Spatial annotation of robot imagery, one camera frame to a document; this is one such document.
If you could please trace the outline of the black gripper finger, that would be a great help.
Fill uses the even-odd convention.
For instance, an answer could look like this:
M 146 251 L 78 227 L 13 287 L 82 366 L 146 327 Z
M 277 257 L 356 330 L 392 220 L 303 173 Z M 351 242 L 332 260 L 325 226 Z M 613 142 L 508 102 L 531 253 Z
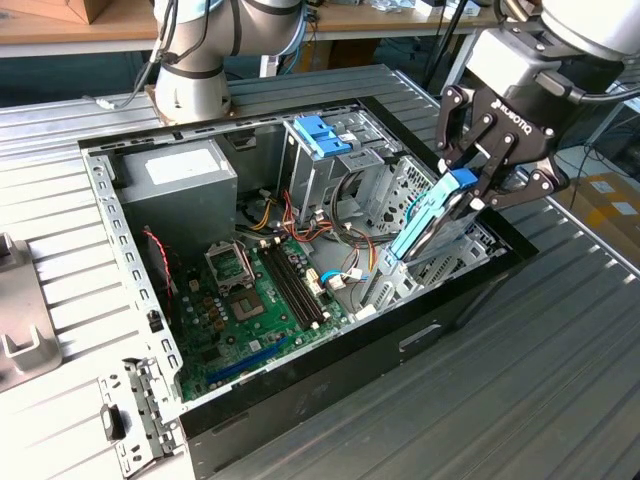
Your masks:
M 555 141 L 535 133 L 532 139 L 508 132 L 489 150 L 489 158 L 472 189 L 472 209 L 502 209 L 543 198 L 568 186 L 566 174 L 553 159 Z M 517 166 L 532 167 L 526 182 L 510 182 Z
M 440 168 L 459 168 L 478 153 L 477 143 L 495 125 L 495 114 L 482 109 L 474 90 L 449 85 L 442 94 L 436 126 Z

